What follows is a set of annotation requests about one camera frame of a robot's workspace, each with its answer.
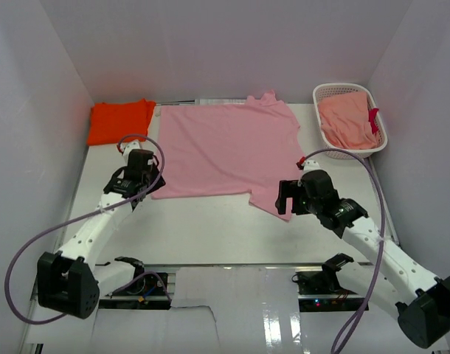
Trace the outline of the pink t shirt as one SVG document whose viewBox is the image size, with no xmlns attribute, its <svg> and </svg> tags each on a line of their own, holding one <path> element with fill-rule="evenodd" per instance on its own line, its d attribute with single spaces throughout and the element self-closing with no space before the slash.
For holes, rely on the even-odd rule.
<svg viewBox="0 0 450 354">
<path fill-rule="evenodd" d="M 300 124 L 273 91 L 243 104 L 165 106 L 159 145 L 166 185 L 155 199 L 249 194 L 249 203 L 277 215 L 279 183 L 295 180 L 303 152 Z"/>
</svg>

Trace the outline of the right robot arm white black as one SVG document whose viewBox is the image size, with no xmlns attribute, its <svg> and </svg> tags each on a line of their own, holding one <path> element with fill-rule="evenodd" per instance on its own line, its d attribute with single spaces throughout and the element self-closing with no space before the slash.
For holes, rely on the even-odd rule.
<svg viewBox="0 0 450 354">
<path fill-rule="evenodd" d="M 312 170 L 299 180 L 282 180 L 276 200 L 279 214 L 292 201 L 295 215 L 312 214 L 362 253 L 381 276 L 371 298 L 398 323 L 416 346 L 427 349 L 450 332 L 450 277 L 444 279 L 415 262 L 383 237 L 367 211 L 350 198 L 341 198 L 324 170 Z"/>
</svg>

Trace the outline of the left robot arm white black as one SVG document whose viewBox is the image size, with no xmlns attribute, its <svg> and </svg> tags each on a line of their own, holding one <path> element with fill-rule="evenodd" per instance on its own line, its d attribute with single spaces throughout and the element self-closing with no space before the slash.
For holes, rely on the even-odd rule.
<svg viewBox="0 0 450 354">
<path fill-rule="evenodd" d="M 144 288 L 145 276 L 139 272 L 139 261 L 128 257 L 117 257 L 108 265 L 97 261 L 116 228 L 147 194 L 165 185 L 152 151 L 131 148 L 123 156 L 126 165 L 115 171 L 104 187 L 96 214 L 87 218 L 55 253 L 45 252 L 39 258 L 40 306 L 86 319 L 100 297 L 121 289 L 137 294 Z"/>
</svg>

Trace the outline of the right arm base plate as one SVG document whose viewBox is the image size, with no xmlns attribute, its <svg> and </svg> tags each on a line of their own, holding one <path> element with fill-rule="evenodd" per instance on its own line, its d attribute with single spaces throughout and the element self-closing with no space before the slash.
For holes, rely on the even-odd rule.
<svg viewBox="0 0 450 354">
<path fill-rule="evenodd" d="M 298 287 L 300 313 L 355 312 L 364 300 L 326 279 L 323 271 L 299 271 L 291 281 Z"/>
</svg>

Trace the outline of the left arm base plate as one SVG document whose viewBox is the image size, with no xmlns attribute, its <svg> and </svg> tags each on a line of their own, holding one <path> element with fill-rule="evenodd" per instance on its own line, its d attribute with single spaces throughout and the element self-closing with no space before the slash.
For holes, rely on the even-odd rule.
<svg viewBox="0 0 450 354">
<path fill-rule="evenodd" d="M 99 309 L 106 310 L 169 310 L 173 297 L 175 275 L 159 272 L 161 283 L 153 274 L 145 275 L 130 288 L 105 296 L 100 300 Z"/>
</svg>

